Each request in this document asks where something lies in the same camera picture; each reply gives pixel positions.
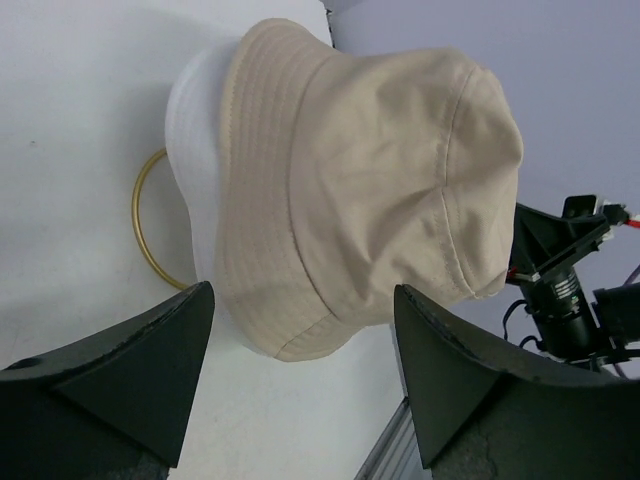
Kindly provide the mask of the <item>beige bucket hat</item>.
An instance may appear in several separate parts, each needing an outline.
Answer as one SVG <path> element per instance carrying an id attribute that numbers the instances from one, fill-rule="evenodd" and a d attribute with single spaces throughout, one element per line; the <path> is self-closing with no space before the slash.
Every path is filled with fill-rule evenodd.
<path id="1" fill-rule="evenodd" d="M 301 25 L 241 39 L 220 108 L 215 290 L 262 353 L 332 354 L 409 284 L 450 307 L 505 285 L 523 141 L 452 48 L 342 53 Z"/>

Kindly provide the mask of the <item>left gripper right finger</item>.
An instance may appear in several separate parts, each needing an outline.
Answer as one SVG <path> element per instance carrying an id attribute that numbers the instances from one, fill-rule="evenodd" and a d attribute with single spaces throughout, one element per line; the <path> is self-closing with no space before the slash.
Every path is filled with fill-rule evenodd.
<path id="1" fill-rule="evenodd" d="M 638 469 L 638 381 L 521 349 L 409 285 L 394 316 L 425 468 Z"/>

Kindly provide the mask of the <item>white bucket hat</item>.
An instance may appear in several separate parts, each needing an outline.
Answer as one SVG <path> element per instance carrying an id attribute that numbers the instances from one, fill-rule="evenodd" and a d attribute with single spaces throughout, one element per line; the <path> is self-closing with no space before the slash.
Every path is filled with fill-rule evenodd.
<path id="1" fill-rule="evenodd" d="M 166 150 L 189 215 L 196 278 L 210 283 L 220 207 L 219 109 L 239 42 L 228 38 L 190 60 L 172 86 L 165 116 Z"/>

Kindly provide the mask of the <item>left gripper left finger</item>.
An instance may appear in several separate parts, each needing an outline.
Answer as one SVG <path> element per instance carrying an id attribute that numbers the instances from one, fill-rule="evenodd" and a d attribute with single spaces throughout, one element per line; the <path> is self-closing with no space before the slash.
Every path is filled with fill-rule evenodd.
<path id="1" fill-rule="evenodd" d="M 214 309 L 211 284 L 196 283 L 2 369 L 2 467 L 176 467 Z"/>

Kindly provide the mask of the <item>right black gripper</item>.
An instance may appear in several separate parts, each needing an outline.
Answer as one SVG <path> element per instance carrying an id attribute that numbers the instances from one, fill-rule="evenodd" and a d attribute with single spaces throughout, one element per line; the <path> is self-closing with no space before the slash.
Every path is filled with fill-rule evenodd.
<path id="1" fill-rule="evenodd" d="M 570 196 L 554 216 L 518 203 L 507 282 L 549 281 L 596 251 L 615 226 L 615 206 L 595 195 Z"/>

